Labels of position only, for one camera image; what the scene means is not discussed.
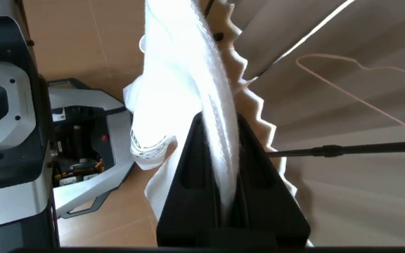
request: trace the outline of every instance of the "white cloth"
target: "white cloth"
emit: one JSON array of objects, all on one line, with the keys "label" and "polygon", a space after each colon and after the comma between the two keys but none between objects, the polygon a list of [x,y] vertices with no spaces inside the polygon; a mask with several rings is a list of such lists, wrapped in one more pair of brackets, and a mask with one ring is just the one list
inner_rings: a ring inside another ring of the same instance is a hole
[{"label": "white cloth", "polygon": [[131,152],[142,169],[162,164],[145,195],[159,219],[194,116],[202,111],[223,214],[236,191],[238,127],[224,66],[198,3],[146,0],[143,75],[124,89],[134,113]]}]

